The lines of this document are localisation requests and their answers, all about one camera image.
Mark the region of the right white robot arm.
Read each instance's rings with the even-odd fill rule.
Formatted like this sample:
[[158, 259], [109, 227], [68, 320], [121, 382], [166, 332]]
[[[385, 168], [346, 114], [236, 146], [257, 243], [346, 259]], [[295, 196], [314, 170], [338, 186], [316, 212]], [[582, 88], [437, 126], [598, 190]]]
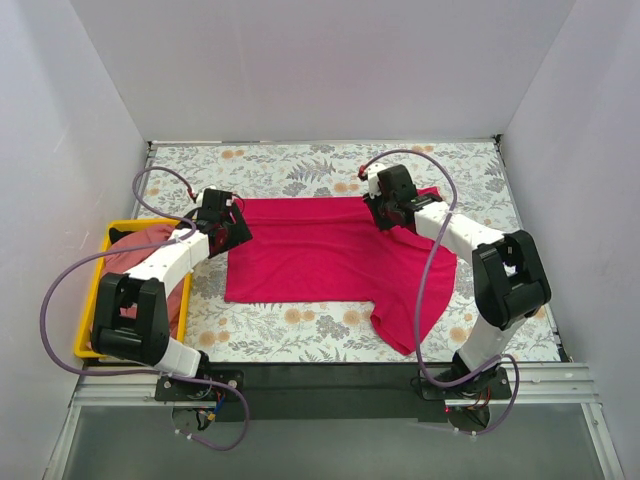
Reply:
[[380, 230], [403, 227], [445, 248], [472, 269], [479, 315], [470, 336], [454, 354], [448, 371], [433, 376], [432, 385], [475, 397], [489, 384], [487, 371], [504, 357], [516, 331], [549, 302], [551, 289], [532, 236], [524, 230], [504, 233], [455, 210], [437, 194], [417, 191], [402, 165], [369, 163], [360, 167], [368, 185], [363, 200]]

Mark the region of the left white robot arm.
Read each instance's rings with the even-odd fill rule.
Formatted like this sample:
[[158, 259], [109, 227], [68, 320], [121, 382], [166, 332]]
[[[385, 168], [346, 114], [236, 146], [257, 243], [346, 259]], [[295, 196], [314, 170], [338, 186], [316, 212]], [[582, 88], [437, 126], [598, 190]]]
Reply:
[[94, 352], [177, 375], [188, 398], [205, 398], [213, 377], [200, 367], [199, 351], [170, 335], [169, 295], [197, 265], [251, 239], [234, 194], [205, 189], [168, 245], [122, 274], [102, 277], [91, 330]]

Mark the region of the magenta t shirt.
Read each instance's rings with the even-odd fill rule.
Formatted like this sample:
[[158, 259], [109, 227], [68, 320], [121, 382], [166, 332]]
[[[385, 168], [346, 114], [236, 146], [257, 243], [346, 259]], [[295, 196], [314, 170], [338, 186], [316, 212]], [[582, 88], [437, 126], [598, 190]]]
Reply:
[[244, 217], [252, 239], [228, 255], [228, 302], [369, 301], [378, 336], [410, 355], [451, 300], [456, 256], [379, 230], [358, 197], [249, 199]]

